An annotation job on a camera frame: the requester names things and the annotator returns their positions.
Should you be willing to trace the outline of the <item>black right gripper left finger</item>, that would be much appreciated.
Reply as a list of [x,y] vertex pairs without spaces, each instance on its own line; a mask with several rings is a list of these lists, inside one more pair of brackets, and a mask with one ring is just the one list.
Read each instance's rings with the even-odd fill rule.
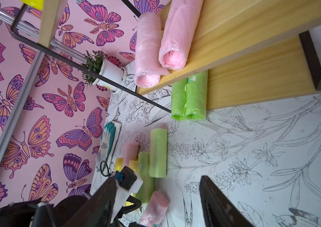
[[117,192],[116,179],[109,177],[97,192],[67,221],[65,227],[109,227]]

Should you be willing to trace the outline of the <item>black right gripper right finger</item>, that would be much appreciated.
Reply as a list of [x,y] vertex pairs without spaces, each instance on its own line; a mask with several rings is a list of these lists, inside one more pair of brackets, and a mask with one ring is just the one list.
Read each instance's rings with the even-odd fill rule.
[[205,226],[252,226],[208,176],[201,177],[199,190]]

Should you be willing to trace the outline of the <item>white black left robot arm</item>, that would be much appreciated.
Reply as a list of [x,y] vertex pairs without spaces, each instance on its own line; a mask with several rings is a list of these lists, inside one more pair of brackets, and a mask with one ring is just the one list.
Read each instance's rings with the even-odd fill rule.
[[0,208],[0,227],[61,227],[87,202],[84,196],[70,196],[54,206],[40,199]]

